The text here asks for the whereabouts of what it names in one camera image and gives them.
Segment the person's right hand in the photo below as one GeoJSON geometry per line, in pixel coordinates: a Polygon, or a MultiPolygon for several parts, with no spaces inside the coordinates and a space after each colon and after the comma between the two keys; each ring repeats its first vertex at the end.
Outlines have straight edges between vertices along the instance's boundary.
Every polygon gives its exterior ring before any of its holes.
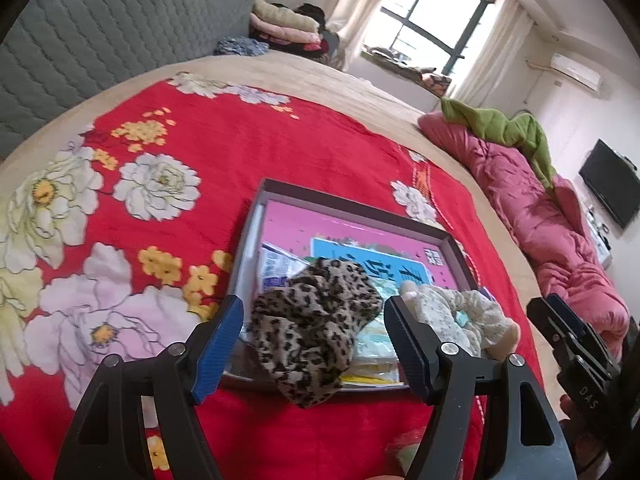
{"type": "Polygon", "coordinates": [[[565,417],[560,421],[563,428],[582,429],[584,426],[584,418],[579,413],[578,407],[566,393],[560,397],[560,409],[565,417]]]}

